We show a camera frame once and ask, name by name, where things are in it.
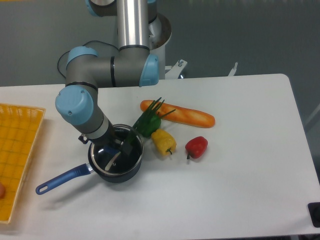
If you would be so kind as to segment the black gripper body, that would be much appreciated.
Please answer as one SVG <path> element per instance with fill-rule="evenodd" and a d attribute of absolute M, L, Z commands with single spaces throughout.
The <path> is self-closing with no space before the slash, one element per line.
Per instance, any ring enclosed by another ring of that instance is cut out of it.
<path fill-rule="evenodd" d="M 103 123 L 99 129 L 89 133 L 88 138 L 91 141 L 89 153 L 97 153 L 100 150 L 106 153 L 117 153 L 123 143 L 123 140 L 116 135 L 115 127 L 111 123 Z"/>

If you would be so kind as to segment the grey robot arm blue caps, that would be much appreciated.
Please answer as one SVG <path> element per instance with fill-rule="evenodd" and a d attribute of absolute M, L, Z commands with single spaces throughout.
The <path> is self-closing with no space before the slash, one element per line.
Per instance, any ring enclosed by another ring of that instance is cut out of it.
<path fill-rule="evenodd" d="M 116 136 L 114 126 L 98 106 L 98 90 L 159 82 L 159 60 L 151 54 L 149 40 L 149 24 L 157 17 L 157 3 L 88 0 L 86 6 L 94 16 L 117 17 L 118 55 L 99 57 L 93 48 L 73 48 L 68 53 L 65 87 L 56 97 L 55 107 L 81 133 L 82 141 L 129 153 L 129 141 Z"/>

